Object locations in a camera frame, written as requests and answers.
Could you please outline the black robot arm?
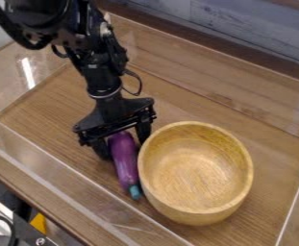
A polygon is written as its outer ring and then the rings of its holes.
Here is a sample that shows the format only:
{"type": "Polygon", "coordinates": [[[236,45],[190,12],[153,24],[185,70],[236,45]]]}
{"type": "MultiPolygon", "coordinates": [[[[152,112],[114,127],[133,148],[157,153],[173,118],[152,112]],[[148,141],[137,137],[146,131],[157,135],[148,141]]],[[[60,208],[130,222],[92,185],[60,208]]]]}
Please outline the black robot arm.
{"type": "Polygon", "coordinates": [[[136,73],[126,69],[126,50],[93,0],[2,0],[0,27],[25,49],[49,47],[84,77],[86,94],[96,104],[73,126],[80,145],[105,160],[110,157],[110,135],[132,128],[137,139],[145,141],[156,117],[153,99],[142,98],[137,91],[130,99],[121,96],[120,77],[136,73]]]}

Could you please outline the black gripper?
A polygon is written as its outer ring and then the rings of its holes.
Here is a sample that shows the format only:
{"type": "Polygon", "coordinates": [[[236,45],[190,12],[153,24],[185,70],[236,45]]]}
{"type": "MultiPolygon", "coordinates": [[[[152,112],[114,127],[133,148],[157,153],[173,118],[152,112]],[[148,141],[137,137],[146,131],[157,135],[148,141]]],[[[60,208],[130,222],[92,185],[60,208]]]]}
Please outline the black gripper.
{"type": "Polygon", "coordinates": [[[152,98],[122,98],[114,96],[96,100],[93,111],[73,126],[80,145],[90,146],[101,160],[110,160],[110,151],[104,137],[129,128],[136,129],[140,143],[150,134],[150,123],[156,118],[152,98]]]}

